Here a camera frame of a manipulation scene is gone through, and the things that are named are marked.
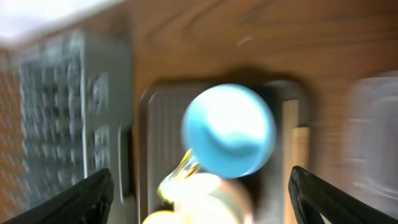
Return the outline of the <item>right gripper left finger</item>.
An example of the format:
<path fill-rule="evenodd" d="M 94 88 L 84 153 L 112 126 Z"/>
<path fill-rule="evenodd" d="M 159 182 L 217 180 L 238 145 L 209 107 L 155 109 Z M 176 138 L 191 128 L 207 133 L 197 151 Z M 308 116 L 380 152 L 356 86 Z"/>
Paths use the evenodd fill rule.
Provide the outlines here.
<path fill-rule="evenodd" d="M 104 224 L 113 200 L 113 177 L 104 168 L 5 224 Z"/>

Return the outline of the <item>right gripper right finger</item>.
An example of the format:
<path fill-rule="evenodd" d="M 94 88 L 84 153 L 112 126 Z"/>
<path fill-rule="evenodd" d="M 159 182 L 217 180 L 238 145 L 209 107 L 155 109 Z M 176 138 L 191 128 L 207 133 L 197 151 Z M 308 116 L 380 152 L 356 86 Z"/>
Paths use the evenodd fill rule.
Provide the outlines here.
<path fill-rule="evenodd" d="M 299 224 L 330 223 L 397 224 L 395 218 L 362 203 L 300 166 L 290 173 L 290 201 Z"/>

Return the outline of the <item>light blue bowl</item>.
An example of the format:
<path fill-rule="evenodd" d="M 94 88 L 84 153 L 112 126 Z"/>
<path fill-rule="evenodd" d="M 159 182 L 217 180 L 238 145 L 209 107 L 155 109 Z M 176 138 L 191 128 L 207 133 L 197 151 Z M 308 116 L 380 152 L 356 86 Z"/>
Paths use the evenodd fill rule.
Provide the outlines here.
<path fill-rule="evenodd" d="M 181 125 L 185 149 L 205 170 L 228 179 L 250 175 L 274 152 L 277 130 L 266 100 L 244 85 L 215 85 L 187 106 Z"/>

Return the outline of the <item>foil snack wrapper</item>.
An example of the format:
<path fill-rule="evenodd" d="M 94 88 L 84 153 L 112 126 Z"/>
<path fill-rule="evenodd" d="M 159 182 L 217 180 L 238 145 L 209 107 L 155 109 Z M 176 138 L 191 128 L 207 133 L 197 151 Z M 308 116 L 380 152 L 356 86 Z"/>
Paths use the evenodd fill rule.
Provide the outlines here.
<path fill-rule="evenodd" d="M 176 193 L 172 190 L 173 184 L 177 184 L 181 180 L 190 177 L 200 169 L 201 166 L 194 156 L 193 151 L 189 149 L 184 154 L 179 165 L 160 182 L 157 188 L 158 196 L 167 203 L 173 203 L 176 198 Z"/>

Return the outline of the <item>clear plastic waste bin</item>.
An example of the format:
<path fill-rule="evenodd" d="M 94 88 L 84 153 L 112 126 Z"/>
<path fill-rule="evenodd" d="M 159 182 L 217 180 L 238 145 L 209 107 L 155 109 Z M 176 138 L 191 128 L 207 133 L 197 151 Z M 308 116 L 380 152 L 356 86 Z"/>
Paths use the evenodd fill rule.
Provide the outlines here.
<path fill-rule="evenodd" d="M 347 111 L 348 192 L 397 218 L 397 71 L 356 81 Z"/>

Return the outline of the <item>right wooden chopstick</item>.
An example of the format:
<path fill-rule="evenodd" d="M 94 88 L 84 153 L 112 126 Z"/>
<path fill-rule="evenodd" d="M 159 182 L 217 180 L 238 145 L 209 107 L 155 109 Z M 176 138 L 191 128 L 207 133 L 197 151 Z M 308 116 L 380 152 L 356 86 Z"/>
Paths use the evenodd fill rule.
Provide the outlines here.
<path fill-rule="evenodd" d="M 293 130 L 292 165 L 308 169 L 310 149 L 310 128 L 299 127 Z"/>

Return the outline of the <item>wooden chopstick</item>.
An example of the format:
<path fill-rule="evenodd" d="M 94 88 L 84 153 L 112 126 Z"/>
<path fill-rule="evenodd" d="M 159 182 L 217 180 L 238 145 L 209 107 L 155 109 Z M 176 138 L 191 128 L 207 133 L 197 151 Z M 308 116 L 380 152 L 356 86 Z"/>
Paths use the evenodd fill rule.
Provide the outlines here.
<path fill-rule="evenodd" d="M 310 128 L 299 127 L 293 130 L 292 165 L 308 169 L 310 149 Z"/>
<path fill-rule="evenodd" d="M 284 224 L 296 223 L 288 190 L 292 170 L 293 131 L 297 127 L 299 101 L 289 100 L 282 104 L 282 147 L 283 147 L 283 187 L 284 187 Z"/>

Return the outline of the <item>yellow plate with crumbs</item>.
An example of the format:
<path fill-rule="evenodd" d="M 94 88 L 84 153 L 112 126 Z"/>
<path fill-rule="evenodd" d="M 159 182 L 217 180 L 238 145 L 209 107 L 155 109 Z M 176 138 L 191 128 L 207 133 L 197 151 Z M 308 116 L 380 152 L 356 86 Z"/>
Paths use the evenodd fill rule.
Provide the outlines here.
<path fill-rule="evenodd" d="M 182 224 L 179 215 L 170 210 L 161 210 L 148 215 L 142 224 Z"/>

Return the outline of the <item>grey plastic dish rack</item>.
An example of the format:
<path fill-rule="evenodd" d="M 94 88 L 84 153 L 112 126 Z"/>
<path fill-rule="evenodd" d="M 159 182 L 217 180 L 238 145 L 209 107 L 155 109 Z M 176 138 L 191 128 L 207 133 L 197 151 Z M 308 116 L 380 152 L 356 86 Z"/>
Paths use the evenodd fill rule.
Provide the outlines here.
<path fill-rule="evenodd" d="M 81 32 L 1 54 L 1 220 L 104 168 L 111 216 L 134 213 L 131 62 L 129 42 Z"/>

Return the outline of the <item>dark brown serving tray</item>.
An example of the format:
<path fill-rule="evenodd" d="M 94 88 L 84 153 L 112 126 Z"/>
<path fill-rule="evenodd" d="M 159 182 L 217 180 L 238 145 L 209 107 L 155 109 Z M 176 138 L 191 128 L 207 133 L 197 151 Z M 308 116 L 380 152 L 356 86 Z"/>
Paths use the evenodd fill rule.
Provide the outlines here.
<path fill-rule="evenodd" d="M 184 155 L 181 138 L 183 114 L 189 103 L 212 82 L 159 82 L 148 88 L 139 107 L 139 158 L 137 162 L 137 222 L 169 206 L 157 194 L 160 182 L 174 170 Z M 282 105 L 298 102 L 299 126 L 312 122 L 308 91 L 295 81 L 274 80 L 250 86 L 267 99 L 277 125 L 277 144 L 269 162 L 260 171 L 240 181 L 251 191 L 255 223 L 283 223 L 283 127 Z"/>

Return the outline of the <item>left wooden chopstick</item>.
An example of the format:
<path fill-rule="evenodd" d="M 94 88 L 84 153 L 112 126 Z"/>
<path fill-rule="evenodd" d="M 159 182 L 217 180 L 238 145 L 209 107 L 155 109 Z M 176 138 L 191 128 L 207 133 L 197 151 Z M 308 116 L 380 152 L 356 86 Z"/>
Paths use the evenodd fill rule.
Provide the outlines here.
<path fill-rule="evenodd" d="M 293 131 L 297 127 L 299 101 L 289 100 L 282 104 L 282 147 L 283 147 L 283 187 L 284 187 L 284 224 L 296 223 L 288 190 L 292 170 Z"/>

